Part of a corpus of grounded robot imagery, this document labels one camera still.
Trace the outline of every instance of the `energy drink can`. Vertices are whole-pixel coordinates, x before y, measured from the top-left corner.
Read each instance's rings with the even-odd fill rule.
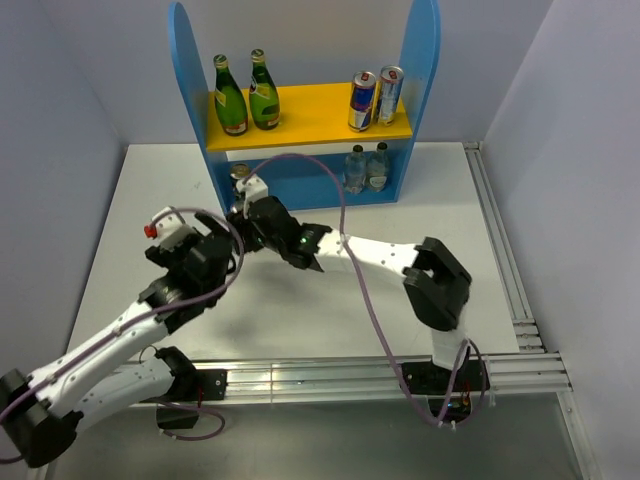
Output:
[[[376,107],[380,125],[391,125],[396,118],[403,80],[404,72],[400,67],[389,65],[380,71],[380,90]]]
[[[371,72],[358,72],[351,83],[351,104],[349,105],[349,126],[362,132],[371,125],[376,76]]]

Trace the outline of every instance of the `white table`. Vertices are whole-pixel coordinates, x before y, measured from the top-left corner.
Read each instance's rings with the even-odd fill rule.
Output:
[[[197,145],[132,145],[71,336],[70,348],[115,319],[162,269],[144,258],[143,225],[166,205],[220,212]],[[338,210],[295,212],[336,226]],[[347,209],[347,232],[386,242],[440,238],[473,277],[469,336],[483,353],[517,353],[512,320],[489,236],[459,143],[416,144],[397,204]],[[401,284],[371,276],[368,286],[397,355],[431,354],[429,328],[414,316]],[[194,360],[368,357],[383,354],[354,276],[299,271],[271,252],[248,257],[218,306],[162,345]]]

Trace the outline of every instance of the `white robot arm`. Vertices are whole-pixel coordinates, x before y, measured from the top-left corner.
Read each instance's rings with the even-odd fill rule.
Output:
[[[341,235],[324,225],[300,224],[256,176],[238,183],[238,191],[244,203],[227,215],[231,232],[202,212],[196,218],[209,228],[207,235],[187,225],[174,209],[156,215],[145,232],[158,245],[145,256],[167,274],[73,351],[28,376],[13,370],[0,378],[0,424],[30,467],[54,460],[77,433],[131,404],[149,398],[195,400],[197,372],[175,348],[112,373],[136,352],[215,306],[227,276],[237,276],[243,251],[268,248],[299,269],[353,272],[348,242],[360,263],[403,283],[417,318],[433,329],[434,363],[454,369],[465,342],[460,317],[471,277],[442,243],[426,238],[419,245],[387,244]]]

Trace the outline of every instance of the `green bottle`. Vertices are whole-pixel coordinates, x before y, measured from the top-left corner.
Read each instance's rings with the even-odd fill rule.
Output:
[[[247,104],[231,76],[227,57],[216,55],[213,65],[216,67],[216,113],[220,125],[227,135],[242,135],[249,128]]]
[[[253,71],[249,88],[249,107],[256,127],[270,130],[280,120],[278,91],[264,63],[264,51],[256,48],[251,52]]]

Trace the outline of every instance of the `plastic bottle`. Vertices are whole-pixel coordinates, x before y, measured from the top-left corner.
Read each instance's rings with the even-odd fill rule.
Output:
[[[354,145],[353,151],[344,160],[344,189],[349,193],[360,193],[367,176],[367,157],[362,145]]]
[[[387,155],[387,144],[380,142],[377,150],[373,152],[367,161],[367,188],[374,192],[384,190],[390,169],[391,161]]]

